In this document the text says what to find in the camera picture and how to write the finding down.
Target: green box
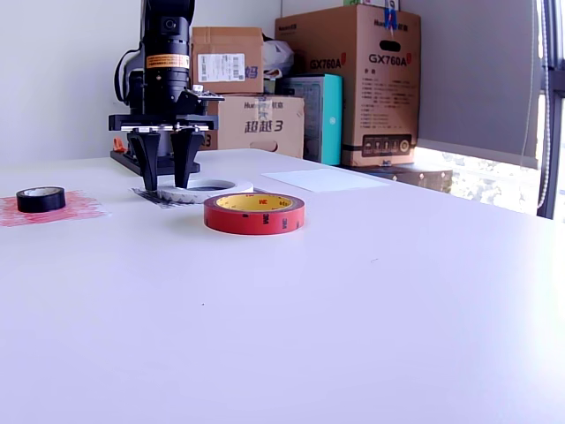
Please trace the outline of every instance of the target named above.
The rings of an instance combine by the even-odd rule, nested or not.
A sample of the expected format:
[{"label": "green box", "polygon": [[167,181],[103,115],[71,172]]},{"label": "green box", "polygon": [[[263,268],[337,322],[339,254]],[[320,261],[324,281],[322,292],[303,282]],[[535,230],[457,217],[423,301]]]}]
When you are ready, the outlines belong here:
[{"label": "green box", "polygon": [[302,75],[279,79],[281,95],[304,98],[304,158],[339,165],[342,158],[343,78],[337,75]]}]

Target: black cable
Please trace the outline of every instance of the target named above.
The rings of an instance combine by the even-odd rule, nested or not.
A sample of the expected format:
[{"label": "black cable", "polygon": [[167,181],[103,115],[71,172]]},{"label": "black cable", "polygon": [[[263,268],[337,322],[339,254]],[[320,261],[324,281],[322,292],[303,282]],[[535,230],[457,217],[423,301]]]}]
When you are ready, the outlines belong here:
[{"label": "black cable", "polygon": [[141,47],[142,47],[142,44],[140,42],[139,47],[136,50],[134,50],[134,49],[127,50],[117,64],[116,73],[114,74],[114,90],[116,90],[116,97],[120,102],[125,102],[124,98],[127,96],[127,93],[124,93],[122,95],[122,89],[120,87],[120,70],[122,68],[122,63],[123,63],[123,61],[124,61],[124,59],[127,55],[141,51]]}]

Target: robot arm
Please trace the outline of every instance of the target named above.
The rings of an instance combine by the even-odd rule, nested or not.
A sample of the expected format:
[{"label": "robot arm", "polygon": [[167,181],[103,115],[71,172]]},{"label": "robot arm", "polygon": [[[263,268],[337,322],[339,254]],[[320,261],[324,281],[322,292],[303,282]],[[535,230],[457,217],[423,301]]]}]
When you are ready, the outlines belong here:
[{"label": "robot arm", "polygon": [[[194,0],[141,0],[139,48],[120,60],[116,96],[129,105],[131,115],[109,117],[111,131],[127,131],[148,191],[157,189],[159,132],[172,132],[175,185],[186,188],[194,169],[194,157],[204,131],[217,129],[218,117],[207,116],[207,103],[223,97],[191,89],[190,25]],[[139,52],[120,68],[125,56]]]}]

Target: red drawing on paper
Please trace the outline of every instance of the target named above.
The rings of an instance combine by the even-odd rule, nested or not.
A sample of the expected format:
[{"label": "red drawing on paper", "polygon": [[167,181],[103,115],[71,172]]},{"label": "red drawing on paper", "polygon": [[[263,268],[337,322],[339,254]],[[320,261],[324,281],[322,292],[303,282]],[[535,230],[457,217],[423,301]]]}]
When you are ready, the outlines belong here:
[{"label": "red drawing on paper", "polygon": [[44,214],[24,214],[18,211],[15,197],[0,199],[0,227],[16,227],[32,223],[54,223],[75,219],[98,218],[109,215],[96,200],[87,197],[81,191],[65,192],[66,205],[59,210]]}]

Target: black tape roll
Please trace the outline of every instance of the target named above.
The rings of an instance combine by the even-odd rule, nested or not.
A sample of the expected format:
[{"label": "black tape roll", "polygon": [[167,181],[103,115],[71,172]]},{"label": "black tape roll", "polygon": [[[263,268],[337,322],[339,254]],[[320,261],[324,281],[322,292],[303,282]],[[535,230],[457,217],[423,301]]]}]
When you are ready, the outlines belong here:
[{"label": "black tape roll", "polygon": [[61,187],[28,188],[16,193],[18,210],[27,214],[39,214],[64,208],[64,189]]}]

